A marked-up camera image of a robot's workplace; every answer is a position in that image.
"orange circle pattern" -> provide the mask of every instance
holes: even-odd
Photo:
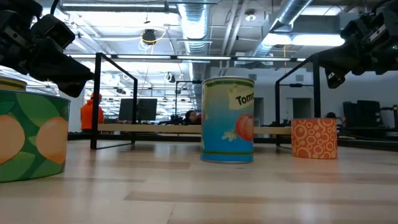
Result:
[[[310,159],[337,159],[336,120],[296,119],[292,122],[292,155]]]

